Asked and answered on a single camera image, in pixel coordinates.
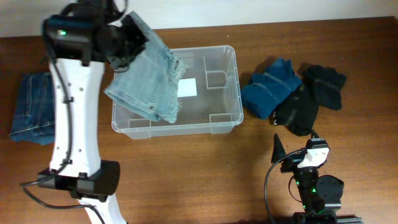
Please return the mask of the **teal blue garment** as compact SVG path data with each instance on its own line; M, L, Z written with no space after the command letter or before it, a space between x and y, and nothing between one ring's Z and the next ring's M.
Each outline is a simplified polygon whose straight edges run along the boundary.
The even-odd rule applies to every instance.
M278 58L262 73L252 75L241 90L242 104L258 118L267 119L301 84L292 61Z

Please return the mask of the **black garment with tape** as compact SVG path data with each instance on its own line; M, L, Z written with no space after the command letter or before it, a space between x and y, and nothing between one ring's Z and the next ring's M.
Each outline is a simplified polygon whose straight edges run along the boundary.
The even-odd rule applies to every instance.
M296 136L311 133L319 105L311 97L308 87L301 84L272 113L273 125L285 126Z

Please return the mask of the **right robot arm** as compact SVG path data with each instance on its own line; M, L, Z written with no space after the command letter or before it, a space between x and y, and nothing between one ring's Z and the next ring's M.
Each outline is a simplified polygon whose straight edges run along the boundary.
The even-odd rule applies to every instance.
M344 182L332 175L320 176L318 169L328 157L328 143L311 134L305 147L286 153L277 134L271 163L281 165L282 173L291 173L298 188L303 212L293 214L293 223L337 223L336 211L341 208Z

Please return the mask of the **dark blue jeans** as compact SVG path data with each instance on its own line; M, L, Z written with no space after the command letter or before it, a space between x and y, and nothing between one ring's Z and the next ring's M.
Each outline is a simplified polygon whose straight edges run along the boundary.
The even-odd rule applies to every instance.
M55 140L55 108L51 73L22 76L9 133L13 141L48 145Z

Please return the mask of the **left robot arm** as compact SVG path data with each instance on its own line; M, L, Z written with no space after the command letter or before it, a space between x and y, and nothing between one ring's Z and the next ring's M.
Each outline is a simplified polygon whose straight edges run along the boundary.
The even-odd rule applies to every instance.
M92 223L124 223L121 168L100 158L98 102L105 66L128 70L146 38L114 1L77 1L42 23L55 93L55 145L39 187L67 191Z

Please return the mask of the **light blue jeans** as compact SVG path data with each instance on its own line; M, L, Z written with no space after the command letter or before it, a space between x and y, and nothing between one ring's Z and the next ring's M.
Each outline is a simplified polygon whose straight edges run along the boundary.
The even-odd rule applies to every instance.
M134 11L127 16L148 39L145 49L104 93L115 103L151 121L175 123L179 111L178 83L187 65Z

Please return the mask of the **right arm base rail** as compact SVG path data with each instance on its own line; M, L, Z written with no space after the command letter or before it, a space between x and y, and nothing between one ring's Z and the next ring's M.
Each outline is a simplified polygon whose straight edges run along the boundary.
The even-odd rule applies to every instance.
M363 224L360 217L338 218L334 214L294 213L293 224Z

